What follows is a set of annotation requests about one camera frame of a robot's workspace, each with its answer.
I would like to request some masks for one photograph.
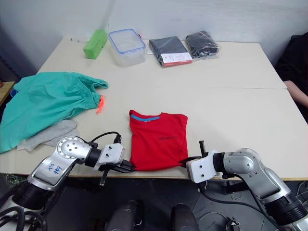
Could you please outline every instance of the red t-shirt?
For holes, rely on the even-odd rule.
[[[153,171],[179,166],[187,158],[187,116],[181,114],[141,115],[129,112],[130,161],[137,171]]]

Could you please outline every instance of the green sponge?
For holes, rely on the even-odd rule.
[[[88,59],[96,59],[107,41],[108,35],[104,30],[95,30],[94,34],[83,48]]]

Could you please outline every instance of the black folded clothing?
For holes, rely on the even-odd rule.
[[[162,66],[189,64],[193,61],[177,36],[151,39],[150,48]]]
[[[192,58],[211,58],[218,53],[218,45],[206,31],[200,31],[186,37]]]

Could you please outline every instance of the white wall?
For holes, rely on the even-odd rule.
[[[207,30],[217,41],[259,42],[275,64],[290,36],[308,31],[307,15],[307,0],[0,0],[1,30],[37,70],[62,37],[102,26],[145,39]]]

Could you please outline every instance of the clear plastic box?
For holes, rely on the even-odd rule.
[[[130,66],[145,61],[145,44],[133,29],[108,34],[112,56],[119,66]]]

